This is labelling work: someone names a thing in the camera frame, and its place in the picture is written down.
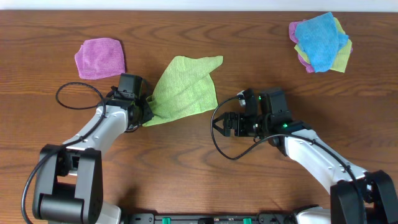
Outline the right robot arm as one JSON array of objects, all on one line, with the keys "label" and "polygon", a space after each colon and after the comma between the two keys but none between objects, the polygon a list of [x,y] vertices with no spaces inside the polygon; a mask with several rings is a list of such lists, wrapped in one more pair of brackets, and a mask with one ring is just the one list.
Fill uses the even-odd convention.
[{"label": "right robot arm", "polygon": [[225,137],[252,137],[256,146],[268,142],[304,167],[328,192],[330,208],[303,207],[287,223],[397,223],[397,194],[383,170],[369,172],[345,159],[307,123],[295,120],[281,88],[258,94],[252,89],[235,96],[244,112],[212,115],[211,130]]}]

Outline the light green cloth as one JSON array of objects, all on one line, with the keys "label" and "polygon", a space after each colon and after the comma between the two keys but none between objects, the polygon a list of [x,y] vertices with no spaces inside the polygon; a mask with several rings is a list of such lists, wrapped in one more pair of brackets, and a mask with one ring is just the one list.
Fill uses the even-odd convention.
[{"label": "light green cloth", "polygon": [[169,123],[213,110],[218,106],[210,73],[223,63],[223,56],[188,58],[176,56],[147,98],[154,117],[144,127]]}]

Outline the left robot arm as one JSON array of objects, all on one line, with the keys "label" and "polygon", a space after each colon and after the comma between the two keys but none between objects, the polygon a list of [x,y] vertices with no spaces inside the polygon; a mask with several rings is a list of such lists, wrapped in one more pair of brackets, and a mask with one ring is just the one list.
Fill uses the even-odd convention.
[{"label": "left robot arm", "polygon": [[118,86],[99,94],[95,114],[74,137],[47,144],[24,187],[21,213],[35,182],[32,213],[49,223],[122,223],[122,210],[103,199],[102,158],[123,133],[132,133],[154,114],[147,102],[149,86],[140,76],[123,73]]}]

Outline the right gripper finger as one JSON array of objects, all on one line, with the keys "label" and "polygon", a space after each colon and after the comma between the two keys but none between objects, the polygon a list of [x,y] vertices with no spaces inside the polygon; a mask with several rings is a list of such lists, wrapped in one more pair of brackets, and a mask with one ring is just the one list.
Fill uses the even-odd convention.
[{"label": "right gripper finger", "polygon": [[215,128],[220,134],[222,134],[225,137],[230,137],[231,136],[231,130],[230,129],[224,129],[224,128]]},{"label": "right gripper finger", "polygon": [[212,120],[212,127],[213,128],[227,128],[229,126],[229,113],[224,112],[217,118]]}]

